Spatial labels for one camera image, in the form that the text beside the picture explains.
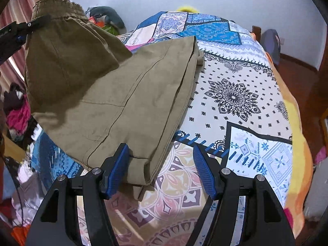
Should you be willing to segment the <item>olive green pants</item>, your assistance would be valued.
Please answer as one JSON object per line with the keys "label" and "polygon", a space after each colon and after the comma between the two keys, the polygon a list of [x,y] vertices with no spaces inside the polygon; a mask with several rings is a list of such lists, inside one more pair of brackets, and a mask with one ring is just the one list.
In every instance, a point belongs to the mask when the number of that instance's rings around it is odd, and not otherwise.
{"label": "olive green pants", "polygon": [[141,200],[182,123],[197,69],[194,36],[131,53],[67,0],[39,0],[32,19],[51,20],[27,37],[25,84],[31,113],[67,155],[92,169],[121,143],[130,157],[124,181]]}

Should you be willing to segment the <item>orange red box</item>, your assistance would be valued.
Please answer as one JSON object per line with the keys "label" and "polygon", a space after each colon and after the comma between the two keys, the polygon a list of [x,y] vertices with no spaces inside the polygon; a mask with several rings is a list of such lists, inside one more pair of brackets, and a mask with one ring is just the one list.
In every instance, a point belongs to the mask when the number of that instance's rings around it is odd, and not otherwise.
{"label": "orange red box", "polygon": [[100,27],[100,28],[103,28],[103,27],[106,25],[106,24],[103,22],[102,19],[97,20],[97,19],[94,18],[94,17],[90,17],[88,20],[89,20],[90,23],[93,23],[93,24],[95,24],[96,26],[98,26],[98,27]]}

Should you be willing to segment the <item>pink folded garment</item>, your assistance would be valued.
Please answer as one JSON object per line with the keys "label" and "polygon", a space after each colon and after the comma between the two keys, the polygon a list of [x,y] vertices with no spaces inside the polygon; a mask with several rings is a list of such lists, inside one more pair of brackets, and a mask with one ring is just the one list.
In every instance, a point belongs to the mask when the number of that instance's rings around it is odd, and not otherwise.
{"label": "pink folded garment", "polygon": [[154,41],[154,38],[151,38],[146,43],[136,44],[136,45],[133,45],[133,46],[128,46],[128,45],[125,45],[125,46],[131,53],[134,53],[139,48],[141,48],[142,46],[148,45],[148,44],[152,43],[153,41]]}

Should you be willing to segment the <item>green storage bag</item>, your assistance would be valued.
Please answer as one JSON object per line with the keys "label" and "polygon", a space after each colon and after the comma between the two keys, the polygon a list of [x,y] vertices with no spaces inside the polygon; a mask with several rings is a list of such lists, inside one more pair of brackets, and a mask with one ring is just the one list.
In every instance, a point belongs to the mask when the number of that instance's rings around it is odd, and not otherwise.
{"label": "green storage bag", "polygon": [[119,35],[118,30],[110,24],[106,24],[105,26],[102,27],[102,29],[110,34],[113,34],[114,36]]}

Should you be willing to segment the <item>patchwork blue bedspread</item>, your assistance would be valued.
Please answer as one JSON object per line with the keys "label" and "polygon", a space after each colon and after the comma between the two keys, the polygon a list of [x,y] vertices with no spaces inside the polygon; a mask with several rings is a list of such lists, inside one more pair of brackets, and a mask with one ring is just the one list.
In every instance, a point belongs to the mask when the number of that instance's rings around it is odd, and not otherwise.
{"label": "patchwork blue bedspread", "polygon": [[[201,184],[193,158],[197,144],[237,175],[263,175],[296,239],[304,225],[302,207],[311,179],[311,156],[297,102],[252,34],[218,16],[158,12],[131,33],[116,37],[133,46],[151,38],[156,43],[189,36],[196,38],[204,64],[195,73],[186,115],[161,170],[141,200],[134,198],[132,186],[123,177],[118,191],[105,201],[118,245],[199,245],[198,219],[212,219],[217,204]],[[36,144],[41,160],[49,143],[54,141],[42,129]],[[47,183],[48,191],[61,174],[74,178],[93,169],[57,148],[84,172],[76,176],[67,169],[58,172]],[[91,245],[83,198],[78,197],[77,203],[82,245]]]}

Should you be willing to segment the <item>blue grey backpack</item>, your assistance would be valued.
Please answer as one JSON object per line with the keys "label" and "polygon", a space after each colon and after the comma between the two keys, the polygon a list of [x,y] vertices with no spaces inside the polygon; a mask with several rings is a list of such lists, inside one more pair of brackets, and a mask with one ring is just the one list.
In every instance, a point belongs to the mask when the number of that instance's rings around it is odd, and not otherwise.
{"label": "blue grey backpack", "polygon": [[281,41],[276,30],[266,30],[260,39],[263,49],[270,55],[275,66],[280,63]]}

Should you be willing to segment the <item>yellow curved bed footboard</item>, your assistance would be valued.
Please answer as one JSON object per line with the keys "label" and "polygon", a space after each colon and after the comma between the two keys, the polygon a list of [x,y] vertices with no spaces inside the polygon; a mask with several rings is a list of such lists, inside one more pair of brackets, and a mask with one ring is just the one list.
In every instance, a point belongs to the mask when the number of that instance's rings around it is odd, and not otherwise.
{"label": "yellow curved bed footboard", "polygon": [[187,12],[187,13],[199,13],[199,10],[197,10],[194,7],[191,6],[181,6],[178,9],[176,9],[177,12]]}

